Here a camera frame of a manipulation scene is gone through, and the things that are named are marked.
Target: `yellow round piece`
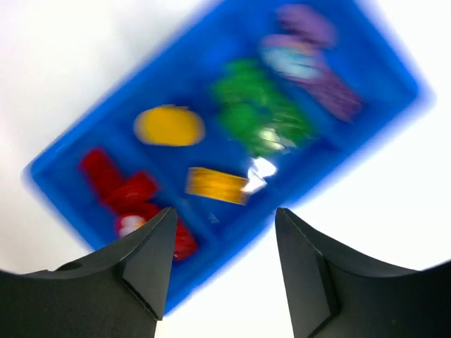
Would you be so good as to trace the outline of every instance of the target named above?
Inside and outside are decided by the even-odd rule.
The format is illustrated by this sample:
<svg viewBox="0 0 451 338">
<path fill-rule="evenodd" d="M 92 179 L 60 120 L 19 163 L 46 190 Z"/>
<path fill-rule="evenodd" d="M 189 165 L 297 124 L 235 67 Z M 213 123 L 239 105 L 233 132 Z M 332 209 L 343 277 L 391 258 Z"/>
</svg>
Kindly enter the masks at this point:
<svg viewBox="0 0 451 338">
<path fill-rule="evenodd" d="M 187 108 L 160 106 L 139 114 L 135 134 L 141 142 L 160 146 L 191 146 L 205 136 L 202 119 Z"/>
</svg>

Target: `purple pieces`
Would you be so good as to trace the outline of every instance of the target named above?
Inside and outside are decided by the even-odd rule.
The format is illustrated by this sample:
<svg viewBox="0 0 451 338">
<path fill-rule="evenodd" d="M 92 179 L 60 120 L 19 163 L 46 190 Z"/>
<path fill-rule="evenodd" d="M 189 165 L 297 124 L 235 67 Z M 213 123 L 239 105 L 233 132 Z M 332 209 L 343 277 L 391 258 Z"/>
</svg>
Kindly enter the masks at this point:
<svg viewBox="0 0 451 338">
<path fill-rule="evenodd" d="M 293 35 L 269 35 L 261 43 L 263 59 L 281 76 L 296 82 L 337 119 L 352 122 L 362 109 L 360 98 L 328 67 L 321 49 L 336 43 L 335 29 L 305 5 L 279 10 Z"/>
<path fill-rule="evenodd" d="M 282 26 L 300 39 L 320 48 L 336 44 L 335 28 L 318 12 L 307 5 L 288 4 L 278 9 Z"/>
</svg>

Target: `green object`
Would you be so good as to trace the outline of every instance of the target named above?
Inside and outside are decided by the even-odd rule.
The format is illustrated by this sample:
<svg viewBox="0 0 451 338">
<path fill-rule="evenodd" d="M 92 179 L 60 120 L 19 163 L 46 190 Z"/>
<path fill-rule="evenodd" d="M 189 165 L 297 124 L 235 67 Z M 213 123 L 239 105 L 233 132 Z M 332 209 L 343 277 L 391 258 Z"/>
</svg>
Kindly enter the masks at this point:
<svg viewBox="0 0 451 338">
<path fill-rule="evenodd" d="M 259 113 L 248 104 L 235 104 L 223 109 L 220 120 L 236 137 L 253 133 L 260 128 Z"/>
<path fill-rule="evenodd" d="M 268 157 L 313 137 L 313 125 L 255 60 L 233 61 L 227 71 L 229 76 L 213 87 L 223 106 L 220 121 L 253 157 Z"/>
</svg>

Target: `yellow rectangular piece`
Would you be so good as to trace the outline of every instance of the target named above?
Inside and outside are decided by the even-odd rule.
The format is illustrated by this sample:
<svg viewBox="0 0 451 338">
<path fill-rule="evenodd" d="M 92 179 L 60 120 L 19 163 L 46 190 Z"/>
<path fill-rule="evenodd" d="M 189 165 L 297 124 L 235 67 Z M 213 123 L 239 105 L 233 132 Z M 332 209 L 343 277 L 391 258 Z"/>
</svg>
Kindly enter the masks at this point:
<svg viewBox="0 0 451 338">
<path fill-rule="evenodd" d="M 243 192 L 243 188 L 248 182 L 249 180 L 244 177 L 194 167 L 190 168 L 188 173 L 187 193 L 245 205 L 247 195 Z"/>
</svg>

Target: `yellow object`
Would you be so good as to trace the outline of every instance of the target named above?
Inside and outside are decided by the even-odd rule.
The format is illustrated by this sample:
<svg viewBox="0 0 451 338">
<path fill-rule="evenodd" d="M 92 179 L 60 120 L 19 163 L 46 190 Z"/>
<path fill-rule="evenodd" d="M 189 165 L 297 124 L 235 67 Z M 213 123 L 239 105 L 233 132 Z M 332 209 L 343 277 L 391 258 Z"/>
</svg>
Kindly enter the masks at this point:
<svg viewBox="0 0 451 338">
<path fill-rule="evenodd" d="M 187 108 L 160 106 L 139 114 L 135 134 L 146 144 L 191 146 L 205 136 L 202 119 Z"/>
<path fill-rule="evenodd" d="M 190 168 L 187 193 L 234 204 L 245 205 L 243 192 L 248 179 L 206 168 Z"/>
</svg>

